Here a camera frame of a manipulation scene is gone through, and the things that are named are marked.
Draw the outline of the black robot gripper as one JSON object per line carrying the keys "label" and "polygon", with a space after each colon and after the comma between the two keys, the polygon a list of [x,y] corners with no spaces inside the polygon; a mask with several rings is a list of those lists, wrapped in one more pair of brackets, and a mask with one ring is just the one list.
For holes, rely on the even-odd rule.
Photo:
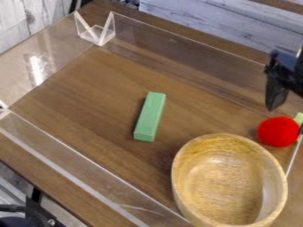
{"label": "black robot gripper", "polygon": [[303,50],[297,54],[273,51],[266,65],[266,106],[269,111],[281,107],[292,90],[303,97]]}

